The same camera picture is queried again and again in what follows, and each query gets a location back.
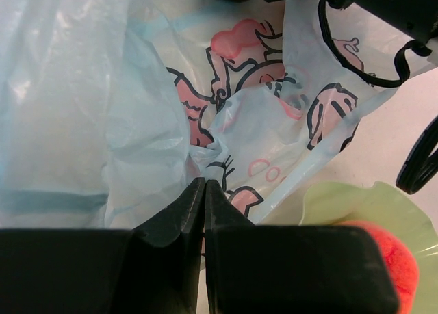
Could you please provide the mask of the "orange fake fruit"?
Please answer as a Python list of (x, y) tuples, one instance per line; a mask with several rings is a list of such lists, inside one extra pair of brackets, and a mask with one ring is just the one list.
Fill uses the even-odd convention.
[(410, 313), (420, 281), (420, 270), (411, 251), (391, 232), (372, 222), (347, 220), (339, 225), (356, 226), (372, 236), (396, 288), (400, 301), (398, 313)]

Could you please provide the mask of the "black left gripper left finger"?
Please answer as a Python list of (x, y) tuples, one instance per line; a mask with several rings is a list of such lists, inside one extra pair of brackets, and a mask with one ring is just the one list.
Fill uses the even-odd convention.
[(195, 313), (205, 180), (131, 230), (1, 231), (2, 313)]

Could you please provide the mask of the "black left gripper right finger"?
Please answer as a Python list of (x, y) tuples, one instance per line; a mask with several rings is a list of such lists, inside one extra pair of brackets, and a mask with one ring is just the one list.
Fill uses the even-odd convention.
[(205, 191), (211, 313), (396, 313), (376, 242), (355, 226), (256, 225), (217, 181)]

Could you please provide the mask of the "blue printed plastic bag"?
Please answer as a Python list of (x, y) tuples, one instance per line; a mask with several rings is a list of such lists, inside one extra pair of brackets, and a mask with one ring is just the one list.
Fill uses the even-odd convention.
[(1, 226), (133, 228), (196, 177), (259, 223), (433, 67), (334, 0), (1, 0)]

